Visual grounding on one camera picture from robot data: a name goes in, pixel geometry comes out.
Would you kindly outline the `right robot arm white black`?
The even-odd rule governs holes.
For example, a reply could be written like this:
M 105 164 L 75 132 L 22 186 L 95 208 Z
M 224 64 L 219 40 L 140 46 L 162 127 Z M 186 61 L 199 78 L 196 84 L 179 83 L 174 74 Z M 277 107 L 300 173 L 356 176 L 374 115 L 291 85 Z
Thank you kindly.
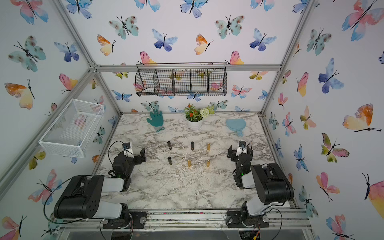
M 294 188 L 276 163 L 252 165 L 253 150 L 241 146 L 228 149 L 228 158 L 235 163 L 233 177 L 240 189 L 255 189 L 256 195 L 245 201 L 239 220 L 248 227 L 262 225 L 260 221 L 272 207 L 282 207 L 294 198 Z

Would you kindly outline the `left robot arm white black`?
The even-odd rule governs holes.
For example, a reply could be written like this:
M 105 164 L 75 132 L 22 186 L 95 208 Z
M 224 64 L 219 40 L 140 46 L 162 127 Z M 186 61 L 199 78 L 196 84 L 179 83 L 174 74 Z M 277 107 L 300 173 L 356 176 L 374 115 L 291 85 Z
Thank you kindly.
M 135 165 L 146 162 L 146 149 L 138 156 L 120 152 L 113 162 L 114 177 L 74 176 L 54 207 L 56 219 L 106 220 L 104 229 L 143 229 L 147 213 L 135 212 L 127 204 L 101 200 L 103 194 L 126 192 L 132 183 Z

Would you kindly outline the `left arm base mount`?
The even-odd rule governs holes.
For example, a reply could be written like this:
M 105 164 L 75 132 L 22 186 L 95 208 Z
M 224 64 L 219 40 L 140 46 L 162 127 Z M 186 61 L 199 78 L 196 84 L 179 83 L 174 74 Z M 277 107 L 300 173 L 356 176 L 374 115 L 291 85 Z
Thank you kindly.
M 125 211 L 119 218 L 109 219 L 106 224 L 102 225 L 102 228 L 104 230 L 144 229 L 147 216 L 147 212 Z

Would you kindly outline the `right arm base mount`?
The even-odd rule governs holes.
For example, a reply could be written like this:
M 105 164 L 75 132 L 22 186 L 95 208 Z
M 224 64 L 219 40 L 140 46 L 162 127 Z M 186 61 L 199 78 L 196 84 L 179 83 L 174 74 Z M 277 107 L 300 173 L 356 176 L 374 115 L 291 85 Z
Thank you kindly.
M 229 228 L 268 228 L 266 215 L 251 216 L 243 209 L 240 211 L 227 211 L 226 225 Z

